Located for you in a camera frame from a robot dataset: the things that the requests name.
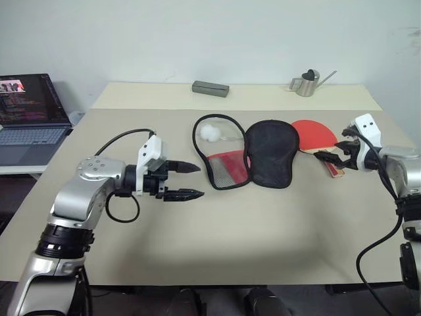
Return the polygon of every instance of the table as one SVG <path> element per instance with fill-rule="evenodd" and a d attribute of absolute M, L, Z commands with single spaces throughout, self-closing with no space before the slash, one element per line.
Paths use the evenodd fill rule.
<path fill-rule="evenodd" d="M 136 90 L 135 84 L 129 85 Z M 112 94 L 113 86 L 125 85 L 111 84 L 104 91 L 58 150 L 0 237 L 0 280 L 19 279 L 46 224 L 55 195 L 73 175 L 77 163 L 120 132 L 153 127 L 168 144 L 171 159 L 202 167 L 201 172 L 193 174 L 171 174 L 167 181 L 170 189 L 195 188 L 204 191 L 205 196 L 184 203 L 164 203 L 143 196 L 139 200 L 141 216 L 131 224 L 119 224 L 102 216 L 95 230 L 95 243 L 87 253 L 86 267 L 92 284 L 360 282 L 355 271 L 357 253 L 388 232 L 397 220 L 393 200 L 375 172 L 346 171 L 343 178 L 332 179 L 313 156 L 298 153 L 293 163 L 293 181 L 286 189 L 250 183 L 234 190 L 216 191 L 191 144 L 194 122 L 215 109 L 131 109 L 135 104 L 139 108 L 154 105 L 153 100 L 144 102 L 144 95 L 134 92 L 131 97 L 121 97 L 125 109 L 100 108 L 101 100 Z M 137 87 L 139 91 L 147 90 L 143 84 Z M 178 95 L 186 98 L 185 93 L 173 93 L 174 104 L 180 102 Z M 384 144 L 412 147 L 414 144 L 404 132 L 371 100 L 363 97 L 359 104 L 373 106 L 368 112 L 382 131 Z M 304 118 L 323 122 L 340 135 L 351 119 L 367 110 L 217 112 L 234 117 L 244 129 L 264 119 L 293 122 Z M 127 136 L 110 146 L 104 155 L 127 164 L 136 163 L 137 151 L 146 137 Z M 111 208 L 115 215 L 129 218 L 134 214 L 132 202 L 112 199 Z M 401 280 L 402 242 L 399 232 L 366 255 L 362 269 L 369 281 Z"/>
<path fill-rule="evenodd" d="M 300 97 L 287 86 L 231 85 L 228 96 L 223 98 L 192 93 L 191 84 L 127 82 L 111 82 L 92 109 L 382 110 L 361 85 L 321 85 L 312 97 Z"/>

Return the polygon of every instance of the laptop screen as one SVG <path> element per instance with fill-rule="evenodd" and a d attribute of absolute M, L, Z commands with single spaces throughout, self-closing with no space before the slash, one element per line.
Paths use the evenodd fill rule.
<path fill-rule="evenodd" d="M 48 74 L 0 76 L 0 124 L 69 123 Z"/>

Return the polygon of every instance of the laptop keyboard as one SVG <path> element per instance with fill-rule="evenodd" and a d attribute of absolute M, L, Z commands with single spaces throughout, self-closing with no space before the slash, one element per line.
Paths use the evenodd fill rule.
<path fill-rule="evenodd" d="M 0 132 L 0 145 L 51 145 L 57 143 L 65 130 L 65 128 L 3 130 Z"/>

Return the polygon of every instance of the gray box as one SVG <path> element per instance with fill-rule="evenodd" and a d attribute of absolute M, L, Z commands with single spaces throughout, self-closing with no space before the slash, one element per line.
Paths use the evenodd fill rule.
<path fill-rule="evenodd" d="M 215 95 L 217 97 L 226 97 L 230 90 L 230 86 L 222 84 L 212 84 L 204 81 L 194 81 L 191 90 L 197 93 Z"/>

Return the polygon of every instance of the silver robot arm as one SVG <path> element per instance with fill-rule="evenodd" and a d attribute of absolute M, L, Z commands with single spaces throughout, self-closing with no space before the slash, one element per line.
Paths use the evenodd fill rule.
<path fill-rule="evenodd" d="M 336 146 L 350 158 L 342 161 L 338 155 L 319 151 L 316 157 L 331 162 L 339 168 L 361 171 L 378 169 L 377 151 L 387 177 L 395 183 L 397 214 L 403 217 L 403 234 L 408 240 L 401 245 L 401 270 L 403 282 L 411 289 L 421 289 L 421 153 L 419 149 L 383 147 L 381 133 L 370 114 L 357 117 L 343 133 L 354 140 L 339 142 Z"/>
<path fill-rule="evenodd" d="M 164 181 L 168 171 L 198 170 L 190 163 L 167 161 L 165 145 L 155 135 L 140 149 L 137 166 L 100 156 L 81 161 L 55 198 L 47 226 L 14 292 L 8 316 L 79 315 L 86 301 L 82 284 L 85 252 L 94 241 L 93 229 L 107 197 L 149 192 L 164 201 L 195 199 L 203 193 L 193 189 L 170 191 Z"/>

